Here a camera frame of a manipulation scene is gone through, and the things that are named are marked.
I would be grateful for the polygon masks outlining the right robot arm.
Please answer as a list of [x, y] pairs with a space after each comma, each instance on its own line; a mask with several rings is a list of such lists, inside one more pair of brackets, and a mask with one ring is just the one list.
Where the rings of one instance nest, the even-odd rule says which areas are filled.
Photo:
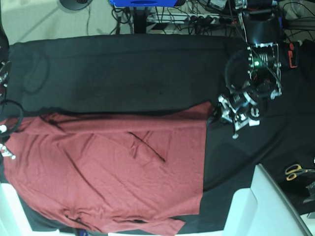
[[24, 109], [18, 102], [6, 98], [9, 74], [12, 67], [12, 62], [9, 60], [8, 56], [9, 42], [2, 25], [2, 18], [0, 18], [0, 115], [3, 114], [4, 107], [9, 104], [16, 106], [19, 111], [19, 115], [14, 126], [7, 126], [5, 124], [0, 125], [0, 156], [1, 158], [9, 157], [14, 160], [16, 155], [8, 149], [5, 143], [9, 139], [10, 135], [17, 131], [18, 127], [22, 123], [24, 118]]

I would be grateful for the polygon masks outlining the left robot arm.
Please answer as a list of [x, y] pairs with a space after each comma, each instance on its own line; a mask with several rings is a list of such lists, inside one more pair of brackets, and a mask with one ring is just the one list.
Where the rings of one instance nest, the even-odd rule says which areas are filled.
[[[233, 139], [245, 126], [257, 126], [267, 112], [268, 102], [281, 96], [281, 62], [279, 42], [281, 24], [276, 0], [236, 0], [243, 32], [241, 38], [246, 48], [237, 51], [228, 60], [223, 78], [228, 95], [218, 96], [218, 106], [209, 123], [220, 121], [230, 123]], [[240, 87], [232, 84], [232, 69], [242, 59], [248, 60], [247, 78]]]

